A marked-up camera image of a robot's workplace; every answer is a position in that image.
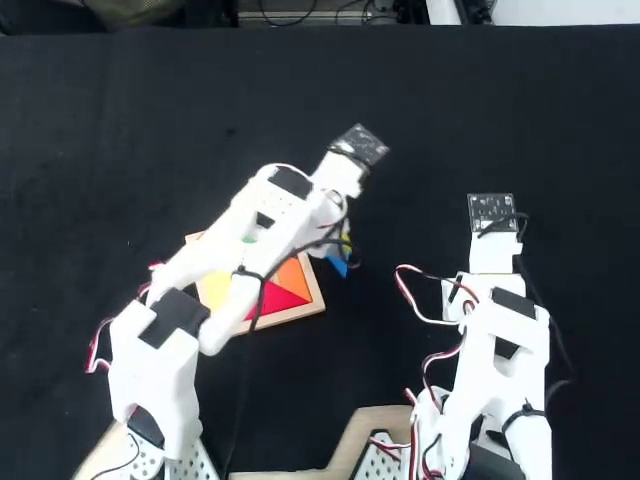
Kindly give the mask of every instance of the red triangle piece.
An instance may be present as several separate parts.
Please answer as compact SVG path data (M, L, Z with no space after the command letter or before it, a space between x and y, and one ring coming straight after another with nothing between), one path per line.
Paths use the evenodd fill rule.
M273 282L267 282L264 289L264 302L262 303L262 312L260 315L282 312L283 310L306 305L307 303L309 303L307 300L299 297L295 293L291 293ZM253 307L245 320L252 319L255 311L256 307Z

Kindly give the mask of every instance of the black tablecloth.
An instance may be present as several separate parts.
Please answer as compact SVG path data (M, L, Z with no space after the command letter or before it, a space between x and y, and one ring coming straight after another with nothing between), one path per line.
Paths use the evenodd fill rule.
M456 340L421 324L401 262L467 268L467 192L511 191L524 259L578 380L548 415L558 478L615 477L638 400L640 28L145 30L0 40L0 468L68 478L108 426L96 324L259 166L312 170L362 122L392 148L353 202L365 263L315 262L327 312L257 334L236 470L323 467L353 411L404 403ZM437 311L438 286L421 290ZM243 339L201 357L205 432L226 454ZM454 363L433 369L450 386ZM566 370L552 351L549 379Z

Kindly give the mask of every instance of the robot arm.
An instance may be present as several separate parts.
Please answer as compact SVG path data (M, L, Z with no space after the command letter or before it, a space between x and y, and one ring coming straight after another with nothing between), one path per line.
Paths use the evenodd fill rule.
M202 432L194 389L198 352L222 349L256 305L261 282L232 275L227 301L215 312L181 290L215 271L242 268L266 278L292 249L346 234L347 197L360 194L361 181L387 151L356 125L311 176L284 164L261 168L197 241L156 268L145 305L132 302L110 328L114 418L166 458L180 458ZM310 255L335 254L335 245L317 243Z
M443 318L458 324L462 340L453 390L427 387L417 398L415 458L444 479L457 480L474 470L477 458L470 458L470 449L480 447L496 457L492 478L547 480L551 429L543 411L549 314L525 298L525 283L512 270L512 256L522 249L513 197L469 195L468 200L471 273L461 272L455 280L478 301L467 289L442 281ZM497 221L499 228L488 233L487 226ZM475 440L471 430L478 419L482 429ZM504 435L508 449L487 431ZM420 471L407 463L409 471ZM425 476L430 480L428 471Z

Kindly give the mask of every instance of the metal base plate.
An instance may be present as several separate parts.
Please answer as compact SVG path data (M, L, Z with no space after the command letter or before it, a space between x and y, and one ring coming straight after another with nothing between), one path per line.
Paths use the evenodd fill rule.
M391 435L386 430L376 430L371 432L371 436L384 443L393 442ZM375 445L368 443L349 480L399 480L401 474L401 462L394 460Z
M218 472L200 439L180 460L165 460L161 450L137 434L131 431L129 434L138 443L138 456L126 467L105 473L100 480L219 480ZM131 437L127 436L119 458L133 458L136 455L137 448Z

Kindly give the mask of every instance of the white wall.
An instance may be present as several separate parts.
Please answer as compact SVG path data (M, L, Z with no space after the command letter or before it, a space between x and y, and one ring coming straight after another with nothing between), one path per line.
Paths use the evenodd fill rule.
M640 0L496 0L497 25L640 23Z

